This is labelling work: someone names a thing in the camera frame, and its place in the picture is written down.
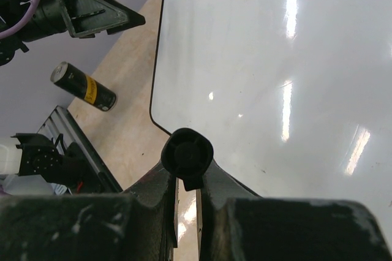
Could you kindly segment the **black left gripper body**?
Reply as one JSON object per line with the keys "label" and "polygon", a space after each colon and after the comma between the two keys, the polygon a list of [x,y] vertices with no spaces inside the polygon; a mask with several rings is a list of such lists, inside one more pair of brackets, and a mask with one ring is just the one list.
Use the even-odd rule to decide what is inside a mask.
{"label": "black left gripper body", "polygon": [[68,32],[56,0],[1,0],[1,64],[29,51],[28,42]]}

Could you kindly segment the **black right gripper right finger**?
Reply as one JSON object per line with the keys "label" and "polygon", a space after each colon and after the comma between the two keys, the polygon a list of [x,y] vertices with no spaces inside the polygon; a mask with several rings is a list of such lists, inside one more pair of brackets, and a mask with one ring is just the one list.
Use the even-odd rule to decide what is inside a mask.
{"label": "black right gripper right finger", "polygon": [[198,191],[200,260],[390,260],[373,214],[346,200],[257,195],[212,162]]}

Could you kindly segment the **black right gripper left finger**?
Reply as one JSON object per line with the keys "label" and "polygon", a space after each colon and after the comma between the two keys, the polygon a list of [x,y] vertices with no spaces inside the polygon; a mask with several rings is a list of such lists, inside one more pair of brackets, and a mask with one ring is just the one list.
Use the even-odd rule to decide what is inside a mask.
{"label": "black right gripper left finger", "polygon": [[171,260],[177,179],[161,164],[121,193],[1,198],[2,260]]}

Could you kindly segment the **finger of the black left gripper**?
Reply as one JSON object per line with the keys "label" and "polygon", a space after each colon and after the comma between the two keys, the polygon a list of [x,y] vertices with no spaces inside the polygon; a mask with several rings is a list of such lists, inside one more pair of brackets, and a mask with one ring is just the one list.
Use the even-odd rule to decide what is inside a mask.
{"label": "finger of the black left gripper", "polygon": [[115,0],[56,0],[66,28],[73,38],[93,38],[142,26],[143,15]]}

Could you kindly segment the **black white marker pen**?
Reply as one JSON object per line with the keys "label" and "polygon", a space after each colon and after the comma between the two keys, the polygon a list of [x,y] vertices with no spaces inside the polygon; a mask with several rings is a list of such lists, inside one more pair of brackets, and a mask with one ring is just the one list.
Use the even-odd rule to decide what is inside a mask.
{"label": "black white marker pen", "polygon": [[183,181],[186,191],[204,187],[203,175],[213,161],[211,142],[193,129],[174,131],[164,145],[160,161],[164,168]]}

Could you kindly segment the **white whiteboard black frame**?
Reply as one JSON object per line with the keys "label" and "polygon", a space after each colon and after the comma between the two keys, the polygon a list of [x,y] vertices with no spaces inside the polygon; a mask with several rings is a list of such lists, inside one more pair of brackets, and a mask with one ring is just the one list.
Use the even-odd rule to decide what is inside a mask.
{"label": "white whiteboard black frame", "polygon": [[391,212],[391,0],[163,0],[151,118],[265,197]]}

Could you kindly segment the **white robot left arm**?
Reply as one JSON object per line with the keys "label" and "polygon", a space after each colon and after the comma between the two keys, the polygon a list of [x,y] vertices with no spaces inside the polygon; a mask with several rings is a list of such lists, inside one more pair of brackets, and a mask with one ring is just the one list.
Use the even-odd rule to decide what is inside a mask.
{"label": "white robot left arm", "polygon": [[[143,15],[115,0],[1,0],[1,64],[27,43],[68,32],[78,39],[105,31],[112,35],[144,25]],[[120,192],[101,158],[92,149],[70,114],[66,114],[75,138],[66,143],[63,134],[16,134],[1,142],[1,173],[20,178],[40,176],[60,184],[72,194]]]}

